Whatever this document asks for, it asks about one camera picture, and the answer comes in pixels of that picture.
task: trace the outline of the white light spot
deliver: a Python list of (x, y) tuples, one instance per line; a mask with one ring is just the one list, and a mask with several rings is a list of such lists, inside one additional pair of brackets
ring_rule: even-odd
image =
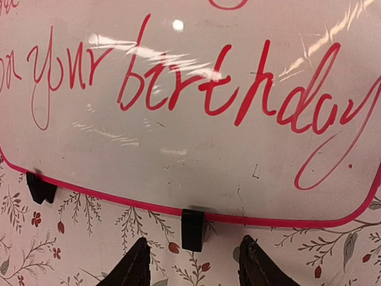
[(175, 20), (172, 22), (172, 28), (177, 32), (182, 32), (184, 30), (184, 22)]

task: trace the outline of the black object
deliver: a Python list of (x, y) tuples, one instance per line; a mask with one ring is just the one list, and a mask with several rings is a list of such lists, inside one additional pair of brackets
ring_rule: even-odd
[(206, 230), (207, 224), (205, 223), (204, 212), (183, 209), (181, 216), (181, 240), (183, 249), (201, 252)]
[(246, 235), (239, 246), (239, 284), (241, 286), (300, 286)]
[(33, 201), (38, 204), (42, 204), (44, 200), (51, 204), (53, 203), (57, 186), (44, 182), (38, 174), (30, 172), (26, 173), (26, 182)]
[(96, 286), (149, 286), (150, 253), (147, 240), (139, 238), (110, 274)]

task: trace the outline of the floral pattern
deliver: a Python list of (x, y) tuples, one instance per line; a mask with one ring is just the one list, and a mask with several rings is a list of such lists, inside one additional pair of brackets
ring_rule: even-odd
[(63, 189), (57, 191), (54, 204), (38, 205), (24, 175), (1, 158), (0, 199), (0, 285), (35, 285), (35, 279), (40, 285), (96, 285), (139, 237), (146, 237), (151, 247), (152, 286), (239, 285), (237, 245), (245, 234), (258, 239), (274, 262), (302, 286), (381, 283), (378, 197), (361, 217), (339, 228), (208, 222), (202, 253), (181, 249), (178, 217)]

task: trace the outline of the red frame edge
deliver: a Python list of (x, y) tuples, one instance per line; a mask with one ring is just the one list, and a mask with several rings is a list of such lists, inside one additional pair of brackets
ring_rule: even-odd
[[(16, 166), (8, 161), (4, 152), (0, 146), (0, 154), (6, 164), (11, 168), (21, 173), (32, 172), (22, 167)], [(50, 178), (44, 175), (40, 175), (41, 178), (49, 182), (50, 184), (56, 185), (60, 188), (70, 189), (75, 192), (80, 192), (81, 194), (90, 195), (92, 197), (99, 198), (101, 200), (111, 201), (117, 204), (123, 204), (125, 206), (137, 207), (139, 209), (150, 210), (152, 212), (158, 212), (173, 216), (181, 216), (182, 209), (177, 209), (175, 207), (165, 207), (159, 206), (157, 204), (143, 203), (141, 201), (135, 201), (128, 198), (118, 197), (116, 195), (105, 194), (103, 192), (94, 191), (92, 189), (87, 189), (81, 186), (73, 185), (63, 181), (59, 181), (54, 178)], [(274, 227), (284, 227), (284, 228), (333, 228), (336, 226), (344, 225), (352, 220), (356, 219), (361, 215), (367, 207), (370, 205), (371, 201), (374, 199), (377, 189), (381, 184), (381, 163), (377, 170), (376, 177), (373, 180), (373, 183), (370, 187), (368, 196), (359, 206), (356, 211), (350, 215), (343, 217), (337, 220), (291, 220), (291, 219), (262, 219), (255, 217), (241, 217), (241, 216), (229, 216), (225, 214), (216, 214), (216, 213), (206, 213), (205, 219), (210, 222), (224, 222), (224, 223), (233, 223), (238, 225), (254, 225), (254, 226), (274, 226)]]

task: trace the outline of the rounded corner of whiteboard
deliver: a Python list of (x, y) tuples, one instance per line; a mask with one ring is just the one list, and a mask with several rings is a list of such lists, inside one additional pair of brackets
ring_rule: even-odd
[[(20, 166), (12, 164), (5, 156), (1, 146), (0, 155), (2, 156), (4, 162), (13, 170), (21, 173), (33, 172), (32, 170), (24, 169)], [(182, 209), (177, 209), (175, 207), (159, 206), (157, 204), (144, 203), (141, 201), (131, 200), (128, 198), (118, 197), (116, 195), (106, 194), (103, 192), (95, 191), (92, 189), (84, 188), (82, 186), (77, 186), (67, 182), (60, 181), (58, 179), (50, 178), (48, 176), (41, 175), (41, 178), (54, 184), (57, 187), (69, 189), (71, 191), (80, 192), (85, 195), (90, 195), (92, 197), (99, 198), (101, 200), (110, 201), (117, 204), (122, 204), (125, 206), (137, 207), (139, 209), (145, 209), (152, 212), (158, 212), (162, 214), (168, 214), (172, 216), (181, 216)], [(216, 214), (216, 213), (206, 213), (205, 220), (211, 222), (222, 222), (222, 223), (232, 223), (239, 225), (251, 225), (251, 226), (272, 226), (272, 227), (284, 227), (284, 228), (333, 228), (345, 225), (357, 217), (359, 217), (368, 208), (374, 197), (376, 196), (377, 190), (381, 185), (381, 164), (377, 170), (376, 176), (373, 180), (371, 188), (363, 201), (363, 203), (354, 210), (351, 214), (335, 220), (292, 220), (292, 219), (264, 219), (259, 217), (243, 217), (243, 216), (231, 216), (226, 214)]]

